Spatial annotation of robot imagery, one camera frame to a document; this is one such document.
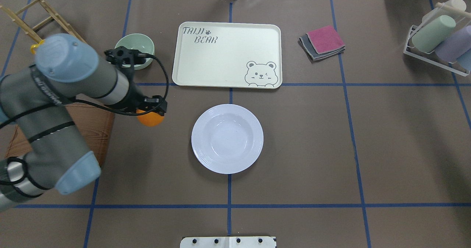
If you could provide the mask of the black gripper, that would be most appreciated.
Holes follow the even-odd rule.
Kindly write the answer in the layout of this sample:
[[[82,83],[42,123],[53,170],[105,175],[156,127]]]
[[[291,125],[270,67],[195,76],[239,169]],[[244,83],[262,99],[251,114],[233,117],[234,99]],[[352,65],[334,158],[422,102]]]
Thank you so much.
[[[163,96],[145,97],[140,88],[133,82],[128,82],[128,90],[123,98],[123,112],[136,113],[137,110],[151,111],[165,116],[167,101]]]

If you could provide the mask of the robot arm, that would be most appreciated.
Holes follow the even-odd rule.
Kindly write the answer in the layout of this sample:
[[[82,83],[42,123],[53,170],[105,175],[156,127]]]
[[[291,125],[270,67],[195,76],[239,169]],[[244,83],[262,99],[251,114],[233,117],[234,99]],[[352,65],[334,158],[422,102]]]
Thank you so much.
[[[32,150],[1,160],[1,211],[42,196],[80,190],[101,174],[99,161],[66,105],[83,103],[130,117],[166,113],[166,95],[143,95],[134,66],[153,54],[120,46],[105,57],[78,38],[58,33],[44,40],[34,63],[1,79],[1,127],[15,123]],[[100,104],[77,99],[78,95]]]

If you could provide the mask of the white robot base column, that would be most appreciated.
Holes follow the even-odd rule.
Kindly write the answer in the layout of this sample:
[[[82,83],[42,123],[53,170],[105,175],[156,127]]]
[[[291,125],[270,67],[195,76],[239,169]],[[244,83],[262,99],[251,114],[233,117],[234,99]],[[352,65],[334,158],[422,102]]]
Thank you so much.
[[[271,236],[221,236],[185,237],[180,248],[276,248],[276,237]]]

